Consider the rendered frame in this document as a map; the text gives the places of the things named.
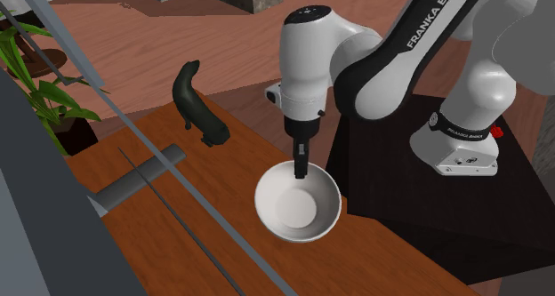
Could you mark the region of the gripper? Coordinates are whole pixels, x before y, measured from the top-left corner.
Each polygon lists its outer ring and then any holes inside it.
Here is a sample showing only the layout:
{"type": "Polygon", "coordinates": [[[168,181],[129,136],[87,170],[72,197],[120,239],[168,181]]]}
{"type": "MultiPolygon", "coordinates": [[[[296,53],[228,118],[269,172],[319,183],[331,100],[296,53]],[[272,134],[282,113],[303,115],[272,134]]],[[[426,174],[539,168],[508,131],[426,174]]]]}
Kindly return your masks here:
{"type": "Polygon", "coordinates": [[[308,173],[309,142],[315,136],[315,121],[298,121],[285,116],[284,127],[294,140],[294,176],[302,180],[308,173]]]}

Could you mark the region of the white bowl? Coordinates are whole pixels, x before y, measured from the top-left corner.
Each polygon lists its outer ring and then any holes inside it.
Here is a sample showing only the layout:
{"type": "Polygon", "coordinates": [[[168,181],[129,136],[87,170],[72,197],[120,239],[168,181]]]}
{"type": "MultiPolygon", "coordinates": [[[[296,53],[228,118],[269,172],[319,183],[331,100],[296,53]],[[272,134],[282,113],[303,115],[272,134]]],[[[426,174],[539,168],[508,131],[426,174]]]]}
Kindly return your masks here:
{"type": "Polygon", "coordinates": [[[325,236],[342,211],[342,195],[323,168],[308,164],[297,179],[294,161],[269,168],[254,191],[254,207],[261,223],[274,236],[291,243],[308,243],[325,236]]]}

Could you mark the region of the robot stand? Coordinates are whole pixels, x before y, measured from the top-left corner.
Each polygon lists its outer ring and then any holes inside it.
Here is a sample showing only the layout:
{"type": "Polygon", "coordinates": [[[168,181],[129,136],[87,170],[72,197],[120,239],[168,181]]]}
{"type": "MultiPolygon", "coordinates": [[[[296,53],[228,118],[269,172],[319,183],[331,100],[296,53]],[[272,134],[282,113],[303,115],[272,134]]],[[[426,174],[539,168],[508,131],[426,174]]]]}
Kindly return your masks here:
{"type": "Polygon", "coordinates": [[[350,214],[373,218],[466,284],[555,265],[555,203],[503,118],[499,170],[447,177],[410,136],[442,100],[413,95],[380,121],[341,119],[327,171],[350,214]]]}

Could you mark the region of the dark green animal figure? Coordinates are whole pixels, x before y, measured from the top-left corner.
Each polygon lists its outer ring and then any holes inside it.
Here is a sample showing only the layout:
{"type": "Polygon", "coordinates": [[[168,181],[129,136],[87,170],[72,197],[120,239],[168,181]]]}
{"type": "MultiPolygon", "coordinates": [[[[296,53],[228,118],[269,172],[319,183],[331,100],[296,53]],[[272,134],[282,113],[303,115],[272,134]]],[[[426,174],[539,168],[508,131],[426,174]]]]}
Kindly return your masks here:
{"type": "Polygon", "coordinates": [[[202,133],[201,141],[209,148],[222,145],[230,138],[228,126],[202,101],[192,86],[192,79],[200,67],[199,60],[186,62],[173,82],[172,96],[178,112],[185,121],[185,129],[195,125],[202,133]]]}

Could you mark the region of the grey cylinder bar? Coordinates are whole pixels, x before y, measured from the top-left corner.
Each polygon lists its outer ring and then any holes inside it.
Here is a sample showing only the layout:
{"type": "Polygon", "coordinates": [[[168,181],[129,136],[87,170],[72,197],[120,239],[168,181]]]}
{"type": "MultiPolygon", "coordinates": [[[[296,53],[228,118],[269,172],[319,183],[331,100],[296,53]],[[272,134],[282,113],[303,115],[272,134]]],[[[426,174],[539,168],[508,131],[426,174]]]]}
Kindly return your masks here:
{"type": "Polygon", "coordinates": [[[142,164],[133,166],[128,173],[108,184],[101,191],[89,192],[87,197],[94,210],[103,217],[166,171],[167,168],[163,163],[156,156],[152,156],[142,164]]]}

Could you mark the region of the green potted plant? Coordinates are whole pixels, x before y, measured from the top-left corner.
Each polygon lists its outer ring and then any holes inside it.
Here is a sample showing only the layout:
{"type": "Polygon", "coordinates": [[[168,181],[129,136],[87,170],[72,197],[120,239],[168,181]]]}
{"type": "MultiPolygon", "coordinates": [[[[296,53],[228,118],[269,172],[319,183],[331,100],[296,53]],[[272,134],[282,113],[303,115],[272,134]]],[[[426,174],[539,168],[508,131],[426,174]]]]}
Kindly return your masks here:
{"type": "Polygon", "coordinates": [[[16,52],[14,37],[20,34],[16,27],[0,12],[0,60],[7,66],[11,76],[20,80],[20,89],[34,109],[42,126],[63,156],[74,156],[98,142],[91,120],[99,122],[99,116],[82,108],[59,84],[60,78],[51,82],[43,76],[32,78],[16,52]]]}

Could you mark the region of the grey metal frame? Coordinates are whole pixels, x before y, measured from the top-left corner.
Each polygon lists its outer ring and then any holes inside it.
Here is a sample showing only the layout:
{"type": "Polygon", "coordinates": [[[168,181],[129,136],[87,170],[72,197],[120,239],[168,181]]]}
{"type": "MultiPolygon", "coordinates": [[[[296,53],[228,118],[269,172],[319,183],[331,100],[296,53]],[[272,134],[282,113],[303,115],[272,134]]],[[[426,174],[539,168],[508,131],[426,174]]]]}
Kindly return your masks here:
{"type": "Polygon", "coordinates": [[[22,227],[21,236],[0,231],[0,296],[147,296],[98,202],[2,69],[0,114],[0,204],[13,203],[22,227]]]}

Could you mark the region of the brown pedestal table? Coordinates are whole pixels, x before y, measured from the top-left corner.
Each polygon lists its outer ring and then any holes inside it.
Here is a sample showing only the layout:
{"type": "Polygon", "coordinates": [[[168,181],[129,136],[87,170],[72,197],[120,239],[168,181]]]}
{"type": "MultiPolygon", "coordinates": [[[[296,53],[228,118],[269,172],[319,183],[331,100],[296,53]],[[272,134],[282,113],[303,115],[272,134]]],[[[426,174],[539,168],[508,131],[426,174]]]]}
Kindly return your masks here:
{"type": "MultiPolygon", "coordinates": [[[[24,27],[26,25],[44,29],[44,24],[36,16],[25,0],[0,0],[18,23],[24,27]]],[[[32,78],[45,76],[52,73],[52,70],[46,62],[39,56],[35,50],[19,34],[14,37],[17,45],[16,52],[21,52],[21,58],[27,67],[32,78]]],[[[49,57],[52,63],[57,67],[63,66],[67,61],[66,54],[57,49],[43,49],[43,53],[49,57]]]]}

